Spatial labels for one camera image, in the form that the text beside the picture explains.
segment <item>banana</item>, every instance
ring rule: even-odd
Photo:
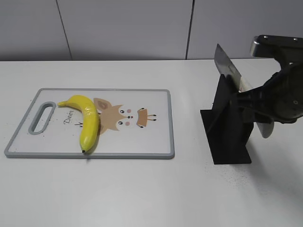
[[[75,95],[67,101],[59,102],[58,106],[69,106],[82,112],[83,129],[80,135],[80,146],[82,153],[87,152],[95,144],[99,128],[99,115],[94,103],[85,96]]]

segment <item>knife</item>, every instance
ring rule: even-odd
[[[222,47],[217,44],[216,51],[214,53],[214,63],[220,74],[225,77],[230,75],[235,86],[238,88],[239,92],[244,92],[253,89],[250,83],[239,73],[237,68],[232,63],[231,59],[227,56]],[[257,126],[261,132],[263,138],[268,138],[274,130],[274,122],[271,123],[259,123]]]

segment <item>black knife stand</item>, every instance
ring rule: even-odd
[[[200,111],[214,164],[251,163],[245,145],[254,125],[243,122],[237,93],[231,78],[221,75],[212,109]]]

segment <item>white table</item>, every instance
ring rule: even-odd
[[[254,87],[274,60],[234,60]],[[0,150],[42,87],[165,88],[175,158],[9,159],[0,155],[2,227],[301,227],[303,120],[254,128],[251,165],[213,165],[200,109],[212,106],[214,61],[0,62]]]

